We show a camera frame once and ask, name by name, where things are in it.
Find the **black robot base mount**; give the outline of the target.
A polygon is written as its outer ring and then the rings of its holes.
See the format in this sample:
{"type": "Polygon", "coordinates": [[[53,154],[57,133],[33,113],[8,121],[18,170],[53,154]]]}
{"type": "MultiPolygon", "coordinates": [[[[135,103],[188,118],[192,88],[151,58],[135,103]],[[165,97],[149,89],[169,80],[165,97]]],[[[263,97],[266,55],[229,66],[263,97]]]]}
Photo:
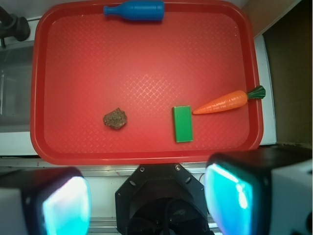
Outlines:
{"type": "Polygon", "coordinates": [[[212,235],[204,186],[180,164],[140,165],[115,192],[122,235],[212,235]]]}

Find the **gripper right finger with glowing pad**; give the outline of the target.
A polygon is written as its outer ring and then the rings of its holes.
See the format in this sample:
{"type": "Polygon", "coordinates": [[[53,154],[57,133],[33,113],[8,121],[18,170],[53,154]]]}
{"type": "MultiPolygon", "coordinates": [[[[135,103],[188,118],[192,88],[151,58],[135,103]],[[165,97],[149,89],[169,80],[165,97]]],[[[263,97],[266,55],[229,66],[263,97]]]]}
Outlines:
{"type": "Polygon", "coordinates": [[[310,235],[313,152],[261,147],[213,154],[204,174],[209,214],[224,235],[310,235]]]}

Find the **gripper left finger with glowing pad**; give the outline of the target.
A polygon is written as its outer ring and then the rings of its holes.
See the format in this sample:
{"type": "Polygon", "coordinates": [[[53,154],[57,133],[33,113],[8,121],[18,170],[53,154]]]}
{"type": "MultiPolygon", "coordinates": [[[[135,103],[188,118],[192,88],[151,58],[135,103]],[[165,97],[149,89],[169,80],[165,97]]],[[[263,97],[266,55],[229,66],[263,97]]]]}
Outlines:
{"type": "Polygon", "coordinates": [[[2,235],[86,235],[90,217],[89,184],[75,167],[0,174],[2,235]]]}

